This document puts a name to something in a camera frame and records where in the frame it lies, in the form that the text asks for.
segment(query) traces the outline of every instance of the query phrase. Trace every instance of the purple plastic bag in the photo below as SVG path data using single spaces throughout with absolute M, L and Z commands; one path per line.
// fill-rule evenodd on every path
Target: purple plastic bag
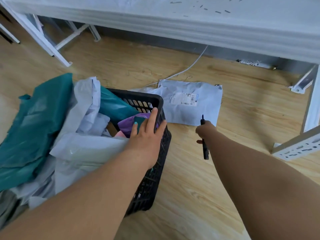
M 120 122 L 118 122 L 119 129 L 122 131 L 122 133 L 127 137 L 130 138 L 132 126 L 134 125 L 134 117 L 143 117 L 148 119 L 150 117 L 151 113 L 139 113 L 134 116 L 131 116 L 127 119 L 124 119 Z

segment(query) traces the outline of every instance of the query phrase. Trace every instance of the black pen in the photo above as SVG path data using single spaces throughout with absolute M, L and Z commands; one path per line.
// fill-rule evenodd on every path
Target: black pen
M 204 117 L 202 115 L 202 120 L 200 120 L 200 124 L 204 125 L 205 123 L 206 123 L 206 121 L 205 121 L 205 119 L 204 119 Z M 203 158 L 205 160 L 208 160 L 209 159 L 209 150 L 207 148 L 207 145 L 205 144 L 205 140 L 204 139 L 202 139 L 202 149 L 203 149 Z

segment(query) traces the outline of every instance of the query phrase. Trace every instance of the white cable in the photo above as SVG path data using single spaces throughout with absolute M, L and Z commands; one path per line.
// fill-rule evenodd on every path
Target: white cable
M 173 78 L 173 77 L 175 77 L 175 76 L 178 76 L 179 74 L 184 73 L 184 72 L 186 72 L 187 70 L 189 70 L 191 67 L 193 67 L 194 64 L 197 63 L 197 61 L 200 59 L 200 57 L 203 55 L 203 53 L 206 51 L 207 48 L 208 48 L 208 45 L 205 47 L 205 49 L 204 49 L 203 52 L 200 54 L 200 56 L 194 61 L 194 63 L 193 63 L 191 66 L 189 66 L 187 69 L 185 69 L 185 70 L 182 71 L 182 72 L 178 72 L 178 73 L 176 73 L 176 74 L 174 74 L 174 75 L 172 75 L 172 76 L 169 76 L 169 77 L 165 78 L 164 80 L 168 80 L 168 79 L 170 79 L 170 78 Z M 145 87 L 150 86 L 150 85 L 153 85 L 153 84 L 157 84 L 158 82 L 159 82 L 159 81 L 154 82 L 154 83 L 151 83 L 151 84 L 148 84 L 148 85 L 146 85 Z

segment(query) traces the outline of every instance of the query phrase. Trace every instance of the hand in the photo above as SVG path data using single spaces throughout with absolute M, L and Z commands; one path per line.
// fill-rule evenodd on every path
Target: hand
M 213 132 L 217 131 L 216 127 L 211 124 L 210 121 L 206 120 L 205 124 L 199 125 L 195 132 L 202 138 L 207 139 Z M 202 140 L 197 140 L 198 144 L 202 144 Z
M 154 133 L 157 113 L 158 109 L 153 108 L 150 118 L 145 119 L 140 125 L 139 133 L 138 124 L 133 125 L 129 142 L 124 149 L 130 153 L 130 157 L 143 160 L 148 169 L 152 168 L 158 159 L 160 142 L 167 125 L 165 120 L 162 121 Z

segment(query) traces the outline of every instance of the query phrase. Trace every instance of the black plastic basket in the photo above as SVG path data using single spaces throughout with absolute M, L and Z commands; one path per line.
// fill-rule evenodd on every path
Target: black plastic basket
M 142 92 L 131 92 L 126 90 L 118 90 L 108 88 L 110 92 L 118 96 L 132 107 L 136 108 L 141 113 L 149 113 L 152 108 L 158 108 L 156 124 L 160 124 L 165 119 L 163 112 L 163 99 L 159 95 L 147 94 Z M 169 145 L 171 141 L 171 133 L 168 127 L 164 130 L 161 140 L 159 156 L 153 168 L 146 172 L 142 182 L 138 186 L 136 193 L 127 209 L 125 216 L 128 216 L 137 211 L 149 210 L 155 200 L 158 185 L 160 182 L 163 167 L 165 165 Z

